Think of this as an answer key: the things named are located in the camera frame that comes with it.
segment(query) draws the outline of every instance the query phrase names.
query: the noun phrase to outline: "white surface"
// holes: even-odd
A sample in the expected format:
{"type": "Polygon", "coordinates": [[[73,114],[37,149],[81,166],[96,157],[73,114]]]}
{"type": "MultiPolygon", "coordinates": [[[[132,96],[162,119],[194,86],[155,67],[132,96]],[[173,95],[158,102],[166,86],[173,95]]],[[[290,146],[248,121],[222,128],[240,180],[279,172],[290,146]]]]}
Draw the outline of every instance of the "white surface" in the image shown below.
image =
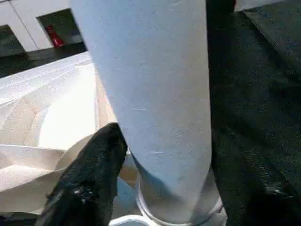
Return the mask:
{"type": "Polygon", "coordinates": [[[284,0],[236,0],[235,11],[241,11],[281,1],[284,0]]]}
{"type": "Polygon", "coordinates": [[[96,74],[82,53],[0,79],[0,212],[40,213],[91,134],[116,120],[96,74]]]}
{"type": "Polygon", "coordinates": [[[10,27],[25,51],[38,49],[9,1],[0,3],[0,26],[3,25],[10,27]]]}
{"type": "Polygon", "coordinates": [[[73,0],[72,10],[130,150],[147,170],[150,212],[190,222],[211,161],[205,1],[73,0]]]}
{"type": "Polygon", "coordinates": [[[70,8],[69,0],[11,0],[38,48],[53,47],[37,17],[70,8]]]}
{"type": "Polygon", "coordinates": [[[1,95],[12,100],[0,106],[0,144],[67,150],[115,121],[89,59],[69,67],[2,82],[1,95]]]}

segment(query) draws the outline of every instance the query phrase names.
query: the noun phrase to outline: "fire extinguisher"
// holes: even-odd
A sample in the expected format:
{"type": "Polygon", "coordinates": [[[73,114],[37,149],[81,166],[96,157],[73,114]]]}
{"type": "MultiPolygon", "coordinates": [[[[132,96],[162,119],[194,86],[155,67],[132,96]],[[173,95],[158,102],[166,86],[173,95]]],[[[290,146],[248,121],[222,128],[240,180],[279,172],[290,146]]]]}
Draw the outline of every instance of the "fire extinguisher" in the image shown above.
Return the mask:
{"type": "Polygon", "coordinates": [[[52,25],[46,27],[45,29],[46,29],[46,31],[52,41],[52,44],[55,48],[65,45],[63,39],[61,39],[61,37],[58,36],[58,34],[53,29],[52,25]]]}

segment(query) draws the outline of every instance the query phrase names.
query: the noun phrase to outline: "white pipe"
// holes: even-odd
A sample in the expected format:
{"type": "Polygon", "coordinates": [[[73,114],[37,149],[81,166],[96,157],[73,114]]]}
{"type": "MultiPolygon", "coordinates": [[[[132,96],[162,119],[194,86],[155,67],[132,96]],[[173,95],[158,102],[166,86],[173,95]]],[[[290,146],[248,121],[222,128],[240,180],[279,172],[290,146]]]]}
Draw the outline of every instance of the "white pipe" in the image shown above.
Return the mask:
{"type": "Polygon", "coordinates": [[[139,162],[148,211],[174,224],[207,219],[219,196],[200,205],[211,161],[205,0],[71,5],[139,162]]]}

